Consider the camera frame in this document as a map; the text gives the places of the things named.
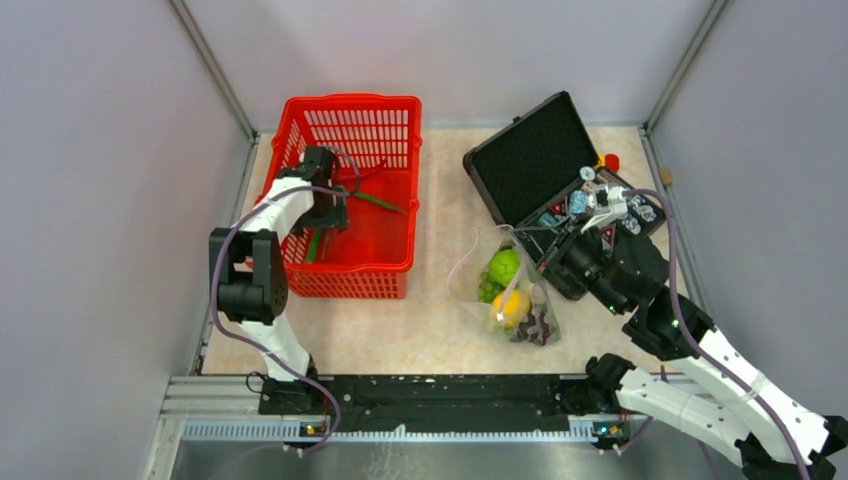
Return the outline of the yellow toy fruit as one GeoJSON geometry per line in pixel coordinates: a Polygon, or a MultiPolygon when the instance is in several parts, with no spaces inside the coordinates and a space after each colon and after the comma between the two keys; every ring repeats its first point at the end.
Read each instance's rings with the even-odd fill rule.
{"type": "Polygon", "coordinates": [[[525,319],[531,306],[531,299],[525,292],[513,290],[507,295],[507,292],[503,291],[491,303],[489,317],[494,324],[511,329],[525,319]]]}

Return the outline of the red grape bunch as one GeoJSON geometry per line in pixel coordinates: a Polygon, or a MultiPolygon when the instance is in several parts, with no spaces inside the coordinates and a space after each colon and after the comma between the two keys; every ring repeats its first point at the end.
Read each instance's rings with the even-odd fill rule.
{"type": "Polygon", "coordinates": [[[560,338],[560,328],[556,317],[547,310],[531,310],[512,329],[509,340],[513,343],[530,343],[547,346],[560,338]]]}

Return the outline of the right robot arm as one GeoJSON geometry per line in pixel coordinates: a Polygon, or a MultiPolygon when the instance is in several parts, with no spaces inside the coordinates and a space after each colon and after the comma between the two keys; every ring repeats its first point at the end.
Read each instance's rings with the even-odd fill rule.
{"type": "Polygon", "coordinates": [[[733,347],[714,320],[677,291],[674,266],[645,235],[545,228],[531,252],[557,290],[591,294],[627,316],[623,333],[707,392],[686,393],[623,357],[590,359],[585,390],[600,412],[631,410],[711,446],[749,479],[832,479],[830,456],[847,422],[804,408],[733,347]]]}

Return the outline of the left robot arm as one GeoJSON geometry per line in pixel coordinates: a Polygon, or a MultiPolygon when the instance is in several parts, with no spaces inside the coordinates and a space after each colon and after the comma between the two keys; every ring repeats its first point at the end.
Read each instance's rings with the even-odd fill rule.
{"type": "Polygon", "coordinates": [[[348,157],[337,146],[306,148],[295,166],[274,176],[248,213],[209,236],[215,326],[263,356],[267,372],[262,396],[302,414],[314,410],[325,394],[312,357],[286,315],[290,289],[281,245],[291,234],[348,227],[347,199],[352,192],[338,182],[348,157]]]}

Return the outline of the green lime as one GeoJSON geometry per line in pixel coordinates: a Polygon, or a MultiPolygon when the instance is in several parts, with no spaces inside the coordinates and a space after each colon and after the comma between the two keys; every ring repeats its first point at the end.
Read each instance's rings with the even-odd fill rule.
{"type": "Polygon", "coordinates": [[[488,274],[495,283],[506,287],[518,272],[521,259],[520,254],[513,248],[501,249],[490,259],[488,274]]]}

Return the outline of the clear zip top bag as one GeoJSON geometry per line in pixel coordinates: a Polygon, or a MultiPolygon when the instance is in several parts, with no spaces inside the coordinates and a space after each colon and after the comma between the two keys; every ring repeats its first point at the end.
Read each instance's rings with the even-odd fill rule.
{"type": "Polygon", "coordinates": [[[561,339],[546,282],[509,225],[475,230],[447,288],[476,325],[506,341],[545,347],[561,339]]]}

